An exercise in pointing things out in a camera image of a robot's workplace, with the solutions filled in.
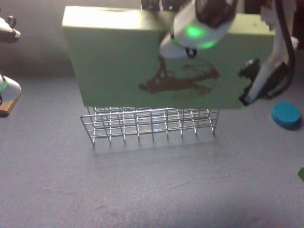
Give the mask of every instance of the black cable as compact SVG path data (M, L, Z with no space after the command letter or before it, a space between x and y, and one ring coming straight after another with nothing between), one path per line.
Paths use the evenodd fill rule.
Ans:
M283 34L284 42L287 48L288 56L289 56L289 74L287 75L287 81L284 84L284 86L275 91L272 95L267 95L267 98L272 99L276 96L281 95L284 91L286 91L289 86L291 85L294 77L295 77L295 50L291 41L291 34L289 34L289 29L285 20L285 15L284 15L284 9L283 9L283 3L282 0L276 0L276 13L277 17L279 19L281 31Z

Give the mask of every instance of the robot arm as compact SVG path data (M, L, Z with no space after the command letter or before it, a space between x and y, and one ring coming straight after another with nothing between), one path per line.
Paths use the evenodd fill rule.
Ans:
M16 43L20 38L20 32L14 29L16 19L12 16L5 21L0 18L0 43ZM14 80L0 75L0 105L2 102L14 100L21 93L20 85Z
M160 46L164 58L195 57L198 51L210 48L220 41L230 29L236 15L238 0L191 0L175 16L170 33ZM295 0L264 0L261 19L269 29L275 29L273 52L257 70L254 82L243 95L244 105L254 102L262 91L269 92L282 63L289 63L285 85L268 98L283 93L291 84L295 71L295 52L298 40L291 37L293 30Z

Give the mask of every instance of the wire rack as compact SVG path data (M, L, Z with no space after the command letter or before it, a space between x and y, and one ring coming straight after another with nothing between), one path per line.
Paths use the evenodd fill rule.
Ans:
M82 124L91 140L107 138L109 143L113 137L122 137L126 141L128 136L165 133L169 140L169 132L192 129L197 136L198 129L209 127L212 133L218 122L219 110L209 109L178 109L178 108L133 108L133 107L87 107L89 115L80 117Z

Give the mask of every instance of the box front face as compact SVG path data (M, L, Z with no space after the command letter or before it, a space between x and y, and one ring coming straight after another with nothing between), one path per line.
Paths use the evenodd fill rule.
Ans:
M271 35L235 32L194 59L163 59L162 29L64 31L86 106L240 108L249 84L238 77L241 67L256 57L264 61L273 42Z

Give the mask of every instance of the gray table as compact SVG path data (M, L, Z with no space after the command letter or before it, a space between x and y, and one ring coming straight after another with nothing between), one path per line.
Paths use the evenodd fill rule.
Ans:
M304 130L270 119L281 100L304 113L303 69L282 97L223 110L216 137L95 148L71 67L21 72L23 95L0 119L0 228L303 227Z

